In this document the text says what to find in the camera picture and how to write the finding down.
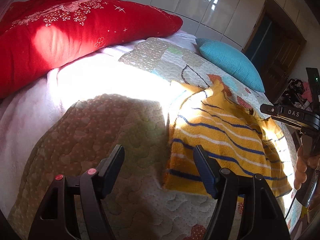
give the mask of red pillow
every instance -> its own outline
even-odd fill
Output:
[[[180,29],[178,16],[121,0],[30,0],[0,22],[0,98],[105,46]]]

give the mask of teal cushion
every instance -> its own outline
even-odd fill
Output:
[[[239,50],[221,41],[196,39],[202,56],[247,87],[265,92],[262,80],[251,61]]]

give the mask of quilted blanket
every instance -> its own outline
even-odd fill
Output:
[[[269,103],[263,94],[248,89],[193,52],[161,39],[149,38],[137,44],[119,61],[118,71],[131,75],[140,85],[146,79],[152,80],[153,86],[134,94],[132,84],[124,83],[114,94],[79,101],[42,136],[27,161],[8,217],[23,239],[28,237],[33,217],[54,175],[79,175],[95,167],[116,144],[124,146],[126,158],[113,191],[103,201],[116,238],[200,239],[215,201],[161,187],[170,155],[166,126],[168,107],[174,100],[168,89],[170,81],[207,88],[218,79],[230,100],[268,117],[259,111],[262,103]],[[279,157],[291,154],[295,161],[292,138],[286,127],[279,126],[288,149]],[[284,172],[293,173],[292,166]],[[288,200],[282,198],[281,202],[283,209],[288,208]],[[79,200],[76,205],[81,237],[87,239]],[[242,207],[241,203],[237,206],[231,239],[237,236]],[[297,213],[296,205],[288,218],[290,229],[298,219]]]

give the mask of yellow striped towel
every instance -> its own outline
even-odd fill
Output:
[[[276,197],[291,191],[284,173],[290,156],[283,161],[278,154],[288,146],[271,118],[261,119],[253,109],[231,102],[218,80],[206,90],[172,81],[171,89],[176,98],[169,108],[171,157],[165,188],[206,194],[192,156],[193,147],[201,144],[209,157],[237,175],[262,174]]]

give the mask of wooden door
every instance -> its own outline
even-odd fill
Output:
[[[287,79],[305,46],[281,28],[276,31],[272,51],[260,73],[265,95],[274,103],[287,87]]]

